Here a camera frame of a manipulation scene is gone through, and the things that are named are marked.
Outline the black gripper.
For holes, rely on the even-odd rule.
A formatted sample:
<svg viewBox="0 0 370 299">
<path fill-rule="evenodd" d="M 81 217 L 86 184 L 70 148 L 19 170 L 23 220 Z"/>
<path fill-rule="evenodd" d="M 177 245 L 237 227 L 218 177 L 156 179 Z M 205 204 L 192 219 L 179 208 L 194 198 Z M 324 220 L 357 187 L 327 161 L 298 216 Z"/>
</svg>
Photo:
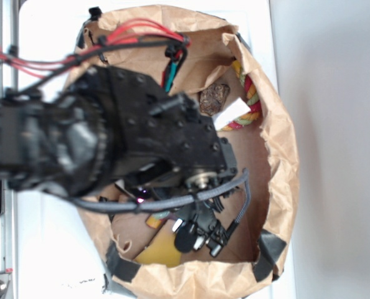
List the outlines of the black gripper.
<svg viewBox="0 0 370 299">
<path fill-rule="evenodd" d="M 197 192 L 193 197 L 187 195 L 153 202 L 140 197 L 136 203 L 141 206 L 141 212 L 150 212 L 154 219 L 162 220 L 171 216 L 176 218 L 173 225 L 173 232 L 176 234 L 174 246 L 181 253 L 188 253 L 193 247 L 194 250 L 200 250 L 205 245 L 210 256 L 217 257 L 247 210 L 245 200 L 230 226 L 224 228 L 216 217 L 217 212 L 224 210 L 221 198 L 229 197 L 242 183 L 247 184 L 246 168 L 239 178 L 213 189 Z"/>
</svg>

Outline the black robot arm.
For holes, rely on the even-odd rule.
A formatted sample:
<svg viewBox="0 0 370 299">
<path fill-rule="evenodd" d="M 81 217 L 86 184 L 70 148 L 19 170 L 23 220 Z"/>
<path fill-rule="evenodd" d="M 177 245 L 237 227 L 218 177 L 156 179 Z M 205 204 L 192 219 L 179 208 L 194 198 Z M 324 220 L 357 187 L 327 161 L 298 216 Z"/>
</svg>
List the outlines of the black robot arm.
<svg viewBox="0 0 370 299">
<path fill-rule="evenodd" d="M 37 90 L 0 99 L 0 179 L 101 214 L 172 212 L 182 220 L 180 252 L 206 246 L 217 256 L 240 222 L 222 226 L 220 198 L 247 176 L 185 93 L 94 66 L 52 102 Z"/>
</svg>

